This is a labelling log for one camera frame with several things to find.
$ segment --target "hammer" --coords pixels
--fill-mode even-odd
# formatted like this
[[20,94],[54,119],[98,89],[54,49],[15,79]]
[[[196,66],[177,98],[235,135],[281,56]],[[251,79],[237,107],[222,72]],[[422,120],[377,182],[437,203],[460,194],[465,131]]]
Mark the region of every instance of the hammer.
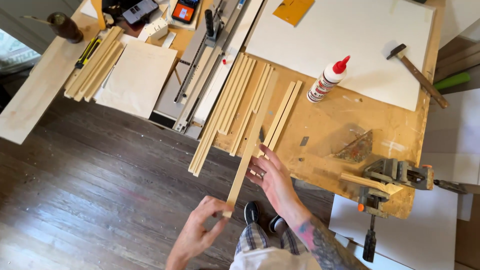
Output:
[[448,107],[448,101],[438,92],[437,89],[432,85],[432,83],[408,60],[408,58],[403,54],[400,53],[403,51],[407,46],[405,44],[398,45],[395,49],[390,52],[390,55],[387,57],[387,60],[397,56],[400,61],[407,67],[407,69],[412,73],[412,75],[418,80],[418,82],[430,93],[432,98],[438,102],[442,109]]

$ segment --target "orange phone screen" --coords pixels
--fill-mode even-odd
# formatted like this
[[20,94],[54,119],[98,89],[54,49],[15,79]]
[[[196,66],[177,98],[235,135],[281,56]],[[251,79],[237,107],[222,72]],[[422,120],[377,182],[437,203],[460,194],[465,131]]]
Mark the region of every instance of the orange phone screen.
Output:
[[190,18],[193,15],[193,8],[178,3],[172,15],[178,18],[182,18],[185,21],[190,21]]

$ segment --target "white shirt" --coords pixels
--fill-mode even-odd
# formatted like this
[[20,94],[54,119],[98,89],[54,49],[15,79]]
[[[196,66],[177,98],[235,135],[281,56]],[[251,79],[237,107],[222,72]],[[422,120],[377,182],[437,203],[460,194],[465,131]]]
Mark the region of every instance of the white shirt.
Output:
[[309,252],[293,255],[276,247],[255,249],[235,255],[230,270],[321,270]]

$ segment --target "glue bottle label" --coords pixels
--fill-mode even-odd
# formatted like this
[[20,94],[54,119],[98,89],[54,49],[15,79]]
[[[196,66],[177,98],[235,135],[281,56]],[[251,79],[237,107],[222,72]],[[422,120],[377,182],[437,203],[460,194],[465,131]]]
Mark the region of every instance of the glue bottle label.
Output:
[[318,80],[313,84],[310,90],[307,92],[307,98],[311,102],[319,102],[322,100],[330,90],[338,83],[331,83],[325,79],[325,72],[322,72],[322,75]]

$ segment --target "tattooed forearm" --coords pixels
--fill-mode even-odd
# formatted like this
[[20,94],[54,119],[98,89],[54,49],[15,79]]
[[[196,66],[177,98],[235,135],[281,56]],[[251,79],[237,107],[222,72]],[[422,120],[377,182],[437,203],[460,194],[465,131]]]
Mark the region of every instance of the tattooed forearm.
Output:
[[323,270],[368,270],[316,217],[312,216],[309,221],[293,228],[293,231],[310,250]]

